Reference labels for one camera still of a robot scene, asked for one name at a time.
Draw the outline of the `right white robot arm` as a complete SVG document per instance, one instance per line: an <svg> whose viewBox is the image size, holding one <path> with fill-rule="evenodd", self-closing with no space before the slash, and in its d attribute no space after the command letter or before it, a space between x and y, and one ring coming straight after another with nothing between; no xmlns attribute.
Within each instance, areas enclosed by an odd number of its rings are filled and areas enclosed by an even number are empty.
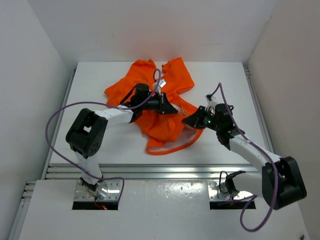
<svg viewBox="0 0 320 240"><path fill-rule="evenodd" d="M265 150L245 138L233 120L233 105L200 106L183 123L194 129L205 128L216 132L221 145L249 162L259 175L244 170L230 173L221 185L224 192L250 192L263 197L274 210L279 210L307 197L307 190L297 161Z"/></svg>

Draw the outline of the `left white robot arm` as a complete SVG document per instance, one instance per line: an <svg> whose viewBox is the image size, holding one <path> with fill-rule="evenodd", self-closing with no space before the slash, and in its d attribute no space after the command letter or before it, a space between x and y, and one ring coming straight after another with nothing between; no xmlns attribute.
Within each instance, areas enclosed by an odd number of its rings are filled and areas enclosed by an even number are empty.
<svg viewBox="0 0 320 240"><path fill-rule="evenodd" d="M65 140L81 167L80 182L91 193L96 193L103 182L95 154L102 145L106 129L135 122L143 111L154 111L161 115L178 113L160 87L152 93L147 84L138 83L120 101L118 107L98 111L83 108L77 115Z"/></svg>

